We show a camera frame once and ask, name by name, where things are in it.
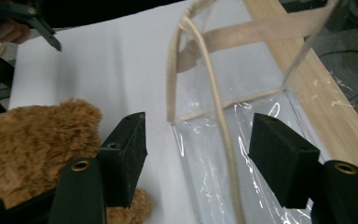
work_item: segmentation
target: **brown teddy bear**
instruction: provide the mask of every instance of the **brown teddy bear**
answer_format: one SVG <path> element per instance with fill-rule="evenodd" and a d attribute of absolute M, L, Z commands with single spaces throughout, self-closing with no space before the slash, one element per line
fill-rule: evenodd
<path fill-rule="evenodd" d="M 84 100 L 18 107 L 0 114 L 0 198 L 6 208 L 57 186 L 69 161 L 95 157 L 100 110 Z M 107 208 L 108 223 L 143 223 L 152 204 L 142 189 L 131 209 Z"/>

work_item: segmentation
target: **transparent plastic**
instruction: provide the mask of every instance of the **transparent plastic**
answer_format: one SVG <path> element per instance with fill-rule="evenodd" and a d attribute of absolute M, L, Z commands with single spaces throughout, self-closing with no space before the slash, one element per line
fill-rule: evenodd
<path fill-rule="evenodd" d="M 173 37 L 168 120 L 199 223 L 311 223 L 312 201 L 306 209 L 282 208 L 247 156 L 254 113 L 282 120 L 321 150 L 320 162 L 330 160 L 332 146 L 344 151 L 353 146 L 339 139 L 344 136 L 339 127 L 336 133 L 323 134 L 329 129 L 327 120 L 349 128 L 357 123 L 342 121 L 352 116 L 353 108 L 310 49 L 337 1 L 329 1 L 327 9 L 315 16 L 317 21 L 308 14 L 294 15 L 309 17 L 313 22 L 305 22 L 313 24 L 311 32 L 280 23 L 281 14 L 251 17 L 260 2 L 195 1 Z M 225 29 L 250 21 L 263 29 L 250 25 L 255 31 L 245 31 L 246 37 Z M 277 37 L 269 36 L 269 30 L 278 26 L 282 30 Z M 226 45 L 225 38 L 215 38 L 225 34 L 228 40 L 246 41 Z M 316 75 L 307 76 L 310 70 Z M 329 98 L 321 101 L 326 92 Z"/>

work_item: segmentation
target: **wooden stick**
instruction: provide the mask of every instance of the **wooden stick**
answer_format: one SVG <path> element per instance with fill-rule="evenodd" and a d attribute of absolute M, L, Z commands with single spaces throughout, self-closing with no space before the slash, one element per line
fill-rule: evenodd
<path fill-rule="evenodd" d="M 243 2 L 253 20 L 286 13 L 278 0 Z M 302 39 L 267 43 L 283 73 L 303 44 Z M 289 81 L 331 158 L 358 166 L 358 114 L 313 50 Z"/>

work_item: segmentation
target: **beige fabric trim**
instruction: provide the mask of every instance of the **beige fabric trim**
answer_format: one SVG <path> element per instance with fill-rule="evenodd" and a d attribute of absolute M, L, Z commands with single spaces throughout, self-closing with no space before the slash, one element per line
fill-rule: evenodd
<path fill-rule="evenodd" d="M 209 53 L 212 53 L 256 42 L 315 35 L 330 11 L 330 7 L 323 7 L 283 14 L 261 21 L 247 21 L 212 30 L 202 36 Z M 199 48 L 195 40 L 188 42 L 179 52 L 177 73 L 183 73 L 194 67 L 199 56 Z"/>

